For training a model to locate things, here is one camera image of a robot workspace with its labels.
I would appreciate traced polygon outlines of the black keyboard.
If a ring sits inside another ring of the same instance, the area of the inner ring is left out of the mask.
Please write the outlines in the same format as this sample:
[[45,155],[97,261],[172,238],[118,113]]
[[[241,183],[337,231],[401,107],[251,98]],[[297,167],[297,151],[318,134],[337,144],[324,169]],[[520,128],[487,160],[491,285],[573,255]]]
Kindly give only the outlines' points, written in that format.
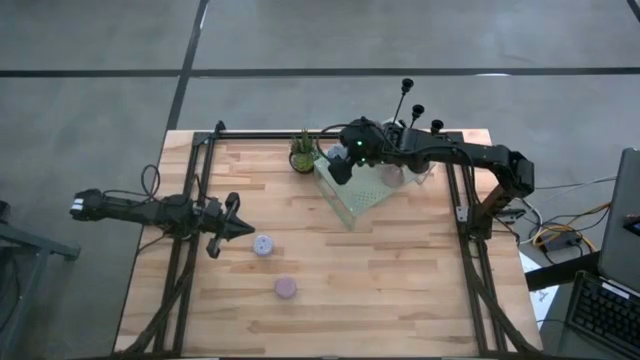
[[605,347],[640,360],[640,295],[580,271],[565,323]]

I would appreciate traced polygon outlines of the white paper sheet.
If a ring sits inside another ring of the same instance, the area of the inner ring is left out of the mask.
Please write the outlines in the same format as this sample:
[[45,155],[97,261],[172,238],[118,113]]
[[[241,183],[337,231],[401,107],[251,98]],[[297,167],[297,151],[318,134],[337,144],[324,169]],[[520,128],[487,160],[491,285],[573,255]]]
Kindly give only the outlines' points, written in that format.
[[[525,273],[539,270],[541,266],[534,260],[523,254],[519,253],[522,268]],[[533,305],[534,314],[538,328],[541,328],[543,320],[546,318],[559,286],[550,286],[541,290],[530,290],[529,295]]]

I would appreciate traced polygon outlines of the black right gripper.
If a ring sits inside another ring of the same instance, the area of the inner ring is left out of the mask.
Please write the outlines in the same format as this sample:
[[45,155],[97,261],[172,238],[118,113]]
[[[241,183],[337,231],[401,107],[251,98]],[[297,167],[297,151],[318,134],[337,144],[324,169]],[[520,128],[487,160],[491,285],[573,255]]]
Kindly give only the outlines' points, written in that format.
[[[394,123],[377,123],[357,119],[341,129],[341,144],[353,144],[353,162],[358,166],[378,163],[398,163],[400,127]],[[339,157],[330,158],[328,171],[338,185],[345,185],[352,178],[353,162]]]

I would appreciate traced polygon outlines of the tall black candlestick holder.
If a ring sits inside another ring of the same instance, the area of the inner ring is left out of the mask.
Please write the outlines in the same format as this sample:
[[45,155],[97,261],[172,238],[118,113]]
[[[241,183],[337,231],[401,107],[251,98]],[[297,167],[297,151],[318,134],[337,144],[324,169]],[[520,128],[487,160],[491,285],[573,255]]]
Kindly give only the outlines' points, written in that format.
[[398,102],[398,105],[396,107],[396,111],[394,113],[393,119],[392,119],[392,123],[395,123],[397,120],[397,117],[399,115],[400,109],[402,107],[403,101],[405,96],[411,91],[411,89],[414,86],[414,81],[410,78],[404,78],[401,81],[401,96]]

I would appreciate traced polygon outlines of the grey metal stand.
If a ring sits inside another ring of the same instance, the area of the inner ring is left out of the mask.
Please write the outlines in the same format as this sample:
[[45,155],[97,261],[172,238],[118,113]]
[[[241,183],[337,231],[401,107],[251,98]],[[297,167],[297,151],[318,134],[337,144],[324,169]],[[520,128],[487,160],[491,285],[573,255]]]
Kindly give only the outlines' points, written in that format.
[[47,260],[75,261],[78,246],[31,234],[9,224],[10,205],[0,200],[0,360],[9,360],[34,301]]

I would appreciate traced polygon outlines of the black power adapter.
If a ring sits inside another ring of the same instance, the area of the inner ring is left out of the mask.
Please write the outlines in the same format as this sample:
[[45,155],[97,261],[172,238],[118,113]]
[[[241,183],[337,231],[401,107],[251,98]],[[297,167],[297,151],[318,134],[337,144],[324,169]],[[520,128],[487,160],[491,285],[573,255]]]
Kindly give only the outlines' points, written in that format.
[[574,232],[565,232],[556,234],[552,240],[545,239],[541,245],[543,252],[559,251],[574,246],[578,246],[582,241],[582,237]]

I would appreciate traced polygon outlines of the green perforated metal shelf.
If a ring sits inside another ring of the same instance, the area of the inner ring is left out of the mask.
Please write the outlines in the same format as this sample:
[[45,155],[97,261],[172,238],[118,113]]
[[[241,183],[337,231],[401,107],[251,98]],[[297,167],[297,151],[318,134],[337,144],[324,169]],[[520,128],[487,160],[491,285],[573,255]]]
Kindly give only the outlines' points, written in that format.
[[314,161],[316,185],[350,231],[354,230],[358,217],[409,183],[423,184],[435,167],[435,163],[431,162],[427,165],[424,173],[413,173],[406,166],[402,166],[404,184],[397,188],[390,188],[381,181],[380,168],[382,165],[385,164],[378,164],[374,167],[355,166],[350,181],[345,185],[338,185],[328,171],[329,161],[321,155]]

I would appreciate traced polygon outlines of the pink floral pattern candle tin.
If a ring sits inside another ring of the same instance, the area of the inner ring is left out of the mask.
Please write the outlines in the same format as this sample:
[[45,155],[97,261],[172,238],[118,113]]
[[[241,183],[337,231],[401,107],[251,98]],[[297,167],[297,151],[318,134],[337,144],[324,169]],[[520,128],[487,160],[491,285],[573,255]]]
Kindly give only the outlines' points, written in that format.
[[292,277],[280,277],[274,283],[274,292],[282,299],[291,299],[296,296],[297,282]]

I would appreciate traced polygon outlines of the pink glass candle holder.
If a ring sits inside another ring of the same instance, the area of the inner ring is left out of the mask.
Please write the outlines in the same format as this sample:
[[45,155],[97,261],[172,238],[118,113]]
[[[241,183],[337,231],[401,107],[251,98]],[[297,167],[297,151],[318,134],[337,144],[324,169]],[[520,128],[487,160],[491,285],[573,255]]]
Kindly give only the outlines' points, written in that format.
[[404,172],[401,167],[393,164],[385,164],[380,168],[380,178],[384,185],[397,188],[404,184]]

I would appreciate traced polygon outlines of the grey laptop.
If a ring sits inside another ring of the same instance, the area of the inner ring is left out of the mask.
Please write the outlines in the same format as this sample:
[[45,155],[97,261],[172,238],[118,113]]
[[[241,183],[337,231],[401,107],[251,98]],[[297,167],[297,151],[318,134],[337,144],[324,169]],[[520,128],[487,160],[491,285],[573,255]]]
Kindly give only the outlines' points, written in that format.
[[640,293],[640,149],[621,154],[598,267]]

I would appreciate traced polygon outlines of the purple leaf pattern candle tin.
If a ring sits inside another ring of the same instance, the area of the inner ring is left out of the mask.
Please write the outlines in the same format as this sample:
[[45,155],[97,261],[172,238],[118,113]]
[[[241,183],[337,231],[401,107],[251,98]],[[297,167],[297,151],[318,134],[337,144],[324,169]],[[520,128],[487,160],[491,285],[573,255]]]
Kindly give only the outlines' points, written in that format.
[[253,252],[257,256],[270,256],[274,251],[274,241],[268,235],[258,235],[253,244]]

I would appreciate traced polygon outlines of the succulent plant in pot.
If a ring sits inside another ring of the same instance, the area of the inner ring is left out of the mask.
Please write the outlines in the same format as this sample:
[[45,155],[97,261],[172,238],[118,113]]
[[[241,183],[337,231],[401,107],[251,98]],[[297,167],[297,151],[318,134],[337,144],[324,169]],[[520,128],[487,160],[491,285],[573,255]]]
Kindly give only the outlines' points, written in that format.
[[313,172],[316,158],[316,140],[308,129],[302,129],[298,137],[291,139],[289,164],[294,171],[309,174]]

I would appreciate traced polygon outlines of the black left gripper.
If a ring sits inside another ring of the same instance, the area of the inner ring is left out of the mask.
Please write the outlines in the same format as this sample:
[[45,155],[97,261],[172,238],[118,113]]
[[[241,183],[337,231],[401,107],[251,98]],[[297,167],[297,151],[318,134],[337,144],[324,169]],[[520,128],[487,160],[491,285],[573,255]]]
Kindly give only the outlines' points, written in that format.
[[200,229],[205,233],[213,233],[206,251],[211,258],[217,259],[222,240],[232,240],[255,232],[255,228],[237,216],[240,197],[231,192],[224,203],[212,198],[203,210]]

